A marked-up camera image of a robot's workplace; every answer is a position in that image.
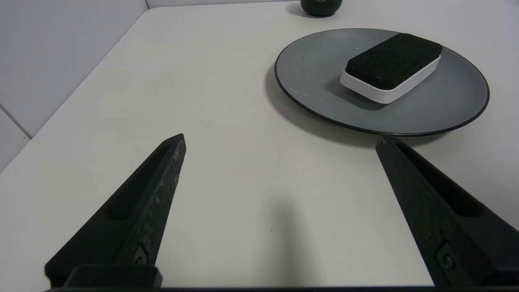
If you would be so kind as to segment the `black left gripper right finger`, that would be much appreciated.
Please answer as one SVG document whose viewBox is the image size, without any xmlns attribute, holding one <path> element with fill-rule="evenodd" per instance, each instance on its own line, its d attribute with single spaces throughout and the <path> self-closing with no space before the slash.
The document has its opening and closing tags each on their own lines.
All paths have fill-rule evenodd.
<svg viewBox="0 0 519 292">
<path fill-rule="evenodd" d="M 375 148 L 437 287 L 518 287 L 519 233 L 403 141 Z"/>
</svg>

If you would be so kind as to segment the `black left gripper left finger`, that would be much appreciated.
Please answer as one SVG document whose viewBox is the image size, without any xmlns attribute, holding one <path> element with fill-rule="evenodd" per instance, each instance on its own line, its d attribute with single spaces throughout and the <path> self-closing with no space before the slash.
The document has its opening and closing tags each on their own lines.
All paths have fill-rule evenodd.
<svg viewBox="0 0 519 292">
<path fill-rule="evenodd" d="M 158 252 L 187 153 L 164 140 L 45 264 L 51 287 L 160 287 Z"/>
</svg>

